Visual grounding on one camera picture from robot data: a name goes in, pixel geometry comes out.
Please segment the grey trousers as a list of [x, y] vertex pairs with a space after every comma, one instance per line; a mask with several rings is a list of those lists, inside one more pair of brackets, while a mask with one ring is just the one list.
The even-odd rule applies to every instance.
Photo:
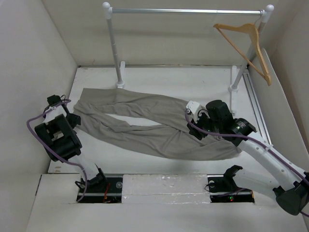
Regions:
[[79, 129], [120, 148], [173, 160], [212, 161], [238, 156], [231, 142], [190, 135], [187, 102], [125, 89], [85, 88], [73, 107]]

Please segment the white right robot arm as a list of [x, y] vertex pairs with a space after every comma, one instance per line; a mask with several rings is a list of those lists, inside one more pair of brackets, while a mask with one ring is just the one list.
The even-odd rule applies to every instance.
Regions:
[[264, 140], [250, 122], [233, 118], [225, 102], [214, 100], [203, 109], [198, 102], [189, 101], [185, 119], [189, 133], [197, 139], [212, 135], [222, 142], [230, 142], [253, 157], [272, 175], [268, 178], [233, 165], [225, 171], [220, 181], [227, 189], [222, 197], [249, 189], [274, 199], [290, 215], [303, 213], [309, 203], [309, 173], [294, 165]]

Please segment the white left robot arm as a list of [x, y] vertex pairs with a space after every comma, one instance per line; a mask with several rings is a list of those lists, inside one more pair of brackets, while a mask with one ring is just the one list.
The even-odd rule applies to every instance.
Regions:
[[76, 185], [83, 189], [104, 191], [107, 178], [103, 171], [93, 162], [82, 155], [82, 144], [77, 136], [75, 127], [81, 125], [81, 118], [70, 113], [67, 109], [68, 99], [59, 95], [47, 98], [48, 106], [43, 112], [43, 123], [34, 127], [34, 131], [46, 147], [45, 150], [52, 161], [60, 161], [77, 168], [82, 180]]

